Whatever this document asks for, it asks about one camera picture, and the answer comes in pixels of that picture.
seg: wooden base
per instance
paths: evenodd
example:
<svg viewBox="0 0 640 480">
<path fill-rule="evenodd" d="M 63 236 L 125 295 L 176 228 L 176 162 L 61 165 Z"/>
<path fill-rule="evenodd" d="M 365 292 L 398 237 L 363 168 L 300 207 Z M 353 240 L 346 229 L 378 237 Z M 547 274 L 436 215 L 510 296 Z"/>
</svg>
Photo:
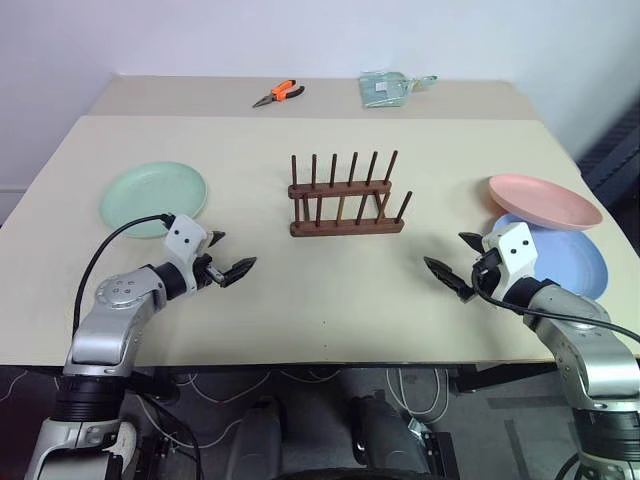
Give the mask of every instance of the wooden base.
<svg viewBox="0 0 640 480">
<path fill-rule="evenodd" d="M 369 235 L 375 233 L 399 233 L 404 227 L 404 222 L 400 220 L 396 223 L 395 218 L 381 218 L 376 223 L 375 218 L 363 218 L 360 225 L 356 225 L 355 220 L 340 220 L 336 224 L 335 220 L 321 220 L 320 226 L 316 227 L 315 222 L 291 223 L 290 231 L 293 237 L 329 237 L 334 235 Z"/>
<path fill-rule="evenodd" d="M 391 190 L 391 182 L 384 183 L 384 180 L 371 180 L 367 182 L 336 182 L 331 188 L 330 183 L 316 183 L 315 188 L 310 183 L 301 185 L 289 185 L 289 198 L 328 198 L 328 197 L 350 197 L 358 195 L 372 195 L 374 193 L 387 193 Z"/>
</svg>

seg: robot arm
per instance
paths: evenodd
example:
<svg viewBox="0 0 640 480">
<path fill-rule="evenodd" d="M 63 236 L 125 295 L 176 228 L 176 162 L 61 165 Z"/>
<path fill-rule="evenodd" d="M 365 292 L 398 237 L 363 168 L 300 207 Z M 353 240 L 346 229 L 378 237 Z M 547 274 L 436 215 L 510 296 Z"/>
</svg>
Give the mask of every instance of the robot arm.
<svg viewBox="0 0 640 480">
<path fill-rule="evenodd" d="M 473 267 L 474 288 L 437 260 L 426 258 L 438 279 L 464 301 L 476 294 L 526 313 L 524 323 L 553 354 L 572 407 L 578 453 L 594 480 L 640 479 L 640 369 L 611 330 L 552 318 L 556 314 L 611 323 L 596 302 L 533 278 L 538 254 L 525 223 L 486 237 L 460 236 L 482 254 Z"/>
<path fill-rule="evenodd" d="M 256 261 L 241 260 L 221 273 L 204 250 L 223 236 L 179 215 L 165 239 L 166 263 L 100 284 L 73 337 L 53 415 L 42 424 L 25 480 L 120 478 L 120 457 L 104 449 L 117 438 L 120 406 L 145 325 L 167 301 L 214 282 L 227 287 Z"/>
</svg>

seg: white wall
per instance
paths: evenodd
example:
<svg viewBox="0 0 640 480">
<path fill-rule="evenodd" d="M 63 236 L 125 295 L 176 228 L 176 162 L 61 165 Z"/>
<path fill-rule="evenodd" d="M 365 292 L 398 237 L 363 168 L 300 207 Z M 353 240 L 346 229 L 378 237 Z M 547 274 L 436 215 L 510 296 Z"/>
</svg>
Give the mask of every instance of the white wall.
<svg viewBox="0 0 640 480">
<path fill-rule="evenodd" d="M 640 91 L 639 25 L 639 0 L 0 0 L 0 190 L 112 72 L 505 79 L 579 157 Z"/>
</svg>

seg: white table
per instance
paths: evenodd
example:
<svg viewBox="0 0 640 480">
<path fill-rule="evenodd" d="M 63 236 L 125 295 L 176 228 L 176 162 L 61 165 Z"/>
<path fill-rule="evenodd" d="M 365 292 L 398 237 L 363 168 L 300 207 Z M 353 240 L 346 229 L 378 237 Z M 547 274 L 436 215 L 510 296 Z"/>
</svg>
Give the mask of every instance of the white table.
<svg viewBox="0 0 640 480">
<path fill-rule="evenodd" d="M 491 175 L 545 178 L 599 205 L 540 121 L 139 113 L 81 118 L 0 230 L 0 364 L 64 362 L 78 281 L 109 233 L 98 214 L 102 192 L 117 175 L 151 161 L 186 163 L 207 180 L 209 201 L 198 221 L 227 232 L 212 250 L 218 264 L 246 256 L 258 261 L 228 289 L 171 302 L 146 328 L 139 365 L 551 358 L 518 317 L 480 300 L 461 304 L 422 261 L 440 258 L 469 273 L 475 254 L 457 233 L 486 231 L 504 213 L 488 198 Z M 393 149 L 400 154 L 389 211 L 397 211 L 407 190 L 414 192 L 400 234 L 289 235 L 291 154 L 303 182 L 312 153 L 320 160 L 319 178 L 328 177 L 334 152 L 338 178 L 345 178 L 357 150 L 362 178 L 373 150 L 380 152 L 376 176 L 382 177 Z M 349 204 L 351 212 L 357 203 Z M 638 330 L 640 262 L 600 208 L 603 223 L 586 232 L 609 268 L 600 302 L 614 322 Z M 327 202 L 323 211 L 331 215 L 335 206 Z M 91 277 L 83 312 L 100 280 L 158 264 L 161 252 L 161 239 L 114 241 Z"/>
</svg>

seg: orange pliers handle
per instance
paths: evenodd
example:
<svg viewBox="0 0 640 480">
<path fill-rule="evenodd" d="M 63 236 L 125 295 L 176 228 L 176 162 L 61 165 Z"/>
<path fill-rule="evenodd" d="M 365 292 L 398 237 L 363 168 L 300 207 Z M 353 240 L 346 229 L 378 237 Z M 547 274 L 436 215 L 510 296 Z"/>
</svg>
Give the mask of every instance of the orange pliers handle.
<svg viewBox="0 0 640 480">
<path fill-rule="evenodd" d="M 285 82 L 282 82 L 277 87 L 272 88 L 271 89 L 271 94 L 274 96 L 274 100 L 277 100 L 278 102 L 282 102 L 283 100 L 285 100 L 287 98 L 297 97 L 302 92 L 304 92 L 304 87 L 303 86 L 300 86 L 300 87 L 296 88 L 295 90 L 287 91 L 291 87 L 293 87 L 295 84 L 296 84 L 295 80 L 287 80 Z"/>
</svg>

